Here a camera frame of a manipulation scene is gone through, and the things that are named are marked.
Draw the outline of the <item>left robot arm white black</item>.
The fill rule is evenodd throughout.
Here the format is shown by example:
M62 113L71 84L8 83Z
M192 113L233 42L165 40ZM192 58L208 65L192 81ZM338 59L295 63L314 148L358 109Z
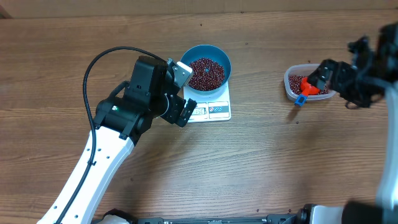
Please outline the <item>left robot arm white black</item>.
M140 56L131 80L121 83L95 112L95 131L60 195L40 223L90 223L111 179L154 118L184 127L196 107L177 94L193 70L172 59Z

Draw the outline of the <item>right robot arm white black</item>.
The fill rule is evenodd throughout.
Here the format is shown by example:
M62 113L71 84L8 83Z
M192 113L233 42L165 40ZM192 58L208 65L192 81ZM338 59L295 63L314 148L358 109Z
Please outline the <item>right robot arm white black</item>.
M308 76L312 87L339 93L347 104L369 108L384 100L387 137L383 172L373 204L349 200L341 207L312 205L299 218L304 223L397 223L397 23L379 29L375 49L367 36L348 44L350 63L322 61Z

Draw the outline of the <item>orange measuring scoop blue handle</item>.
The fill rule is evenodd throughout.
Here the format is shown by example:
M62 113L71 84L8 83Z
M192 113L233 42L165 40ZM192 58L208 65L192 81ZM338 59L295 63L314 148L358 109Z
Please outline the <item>orange measuring scoop blue handle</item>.
M301 89L301 94L296 98L294 105L295 106L303 106L305 102L307 101L307 98L309 95L317 95L320 92L320 89L317 87L309 84L307 81L308 78L302 78L301 84L300 84L300 89Z

